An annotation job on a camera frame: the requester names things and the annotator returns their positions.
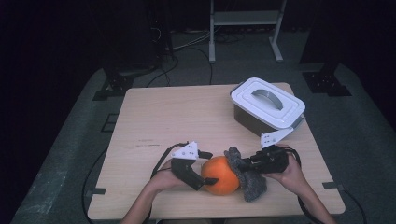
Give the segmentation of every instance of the metal shelf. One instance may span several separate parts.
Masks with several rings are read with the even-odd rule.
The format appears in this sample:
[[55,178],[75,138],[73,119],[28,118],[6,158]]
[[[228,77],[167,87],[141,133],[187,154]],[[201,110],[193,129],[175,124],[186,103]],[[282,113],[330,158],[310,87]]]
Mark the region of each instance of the metal shelf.
[[278,10],[215,12],[214,25],[276,24]]

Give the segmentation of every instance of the gray carpet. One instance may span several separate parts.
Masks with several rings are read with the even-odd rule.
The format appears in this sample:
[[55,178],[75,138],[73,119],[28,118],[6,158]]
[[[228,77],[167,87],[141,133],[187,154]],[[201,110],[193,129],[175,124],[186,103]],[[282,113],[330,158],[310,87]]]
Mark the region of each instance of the gray carpet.
[[[217,44],[217,61],[212,64],[212,85],[236,84],[249,77],[268,82],[287,82],[295,95],[306,104],[306,120],[318,147],[337,184],[343,184],[358,199],[368,223],[392,223],[396,219],[396,136],[358,77],[343,65],[335,75],[352,96],[329,97],[312,93],[302,72],[318,70],[320,64],[299,64],[308,33],[281,33],[279,47],[284,57],[277,63],[268,44],[268,34],[245,35],[233,44]],[[174,45],[182,45],[197,35],[174,34]],[[158,77],[150,87],[208,85],[211,67],[205,55],[207,41],[175,52],[178,64],[165,76]],[[176,64],[164,57],[163,69]],[[138,77],[133,88],[144,88],[163,71]],[[82,208],[81,193],[87,179],[84,202],[95,185],[111,132],[103,132],[109,114],[120,111],[122,97],[93,101],[106,76],[103,70],[92,75],[79,96],[67,121],[46,158],[35,183],[26,196],[12,223],[89,223]],[[109,123],[105,130],[111,131]],[[346,204],[344,214],[336,216],[339,223],[362,223],[356,204],[341,193]],[[94,223],[117,223],[117,220]],[[306,217],[282,217],[282,223],[308,223]]]

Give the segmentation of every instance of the lid handle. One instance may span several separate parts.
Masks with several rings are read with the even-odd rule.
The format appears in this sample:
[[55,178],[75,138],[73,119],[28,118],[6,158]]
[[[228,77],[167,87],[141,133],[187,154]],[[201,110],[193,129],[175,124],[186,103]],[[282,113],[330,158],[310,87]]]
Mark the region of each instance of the lid handle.
[[269,99],[276,107],[276,109],[278,110],[282,110],[283,109],[283,104],[282,102],[279,100],[279,98],[277,98],[273,93],[271,93],[270,91],[267,90],[255,90],[253,93],[251,93],[252,95],[256,95],[256,96],[264,96],[267,99]]

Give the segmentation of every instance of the wooden table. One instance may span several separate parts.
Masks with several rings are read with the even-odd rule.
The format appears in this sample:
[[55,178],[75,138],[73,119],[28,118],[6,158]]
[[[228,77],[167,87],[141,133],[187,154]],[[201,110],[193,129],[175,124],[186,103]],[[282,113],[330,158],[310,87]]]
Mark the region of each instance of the wooden table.
[[[288,92],[286,83],[276,85]],[[237,147],[242,157],[260,150],[260,137],[233,118],[230,91],[235,85],[130,89],[125,95],[116,128],[88,211],[91,219],[120,219],[149,181],[152,169],[170,146],[196,141],[199,149],[222,156]],[[332,214],[345,205],[332,182],[306,121],[281,143],[298,150],[306,179]],[[206,160],[192,167],[199,174]],[[204,188],[169,189],[154,201],[151,218],[278,217],[302,215],[297,197],[273,179],[257,201],[246,203],[241,189],[228,196],[214,196]]]

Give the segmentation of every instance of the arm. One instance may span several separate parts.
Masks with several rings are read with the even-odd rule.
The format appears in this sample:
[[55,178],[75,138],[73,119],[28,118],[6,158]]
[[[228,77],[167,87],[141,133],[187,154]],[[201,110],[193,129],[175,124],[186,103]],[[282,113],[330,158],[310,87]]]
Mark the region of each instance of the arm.
[[145,187],[143,187],[139,196],[137,196],[134,201],[134,204],[122,219],[121,224],[142,223],[149,214],[152,202],[158,193],[165,189],[185,185],[183,181],[173,175],[172,171],[169,169],[170,167],[171,162],[167,161],[162,169],[150,179]]
[[265,175],[277,180],[285,189],[295,193],[304,202],[309,213],[326,224],[336,223],[318,195],[305,179],[297,160],[289,154],[289,166],[281,174]]

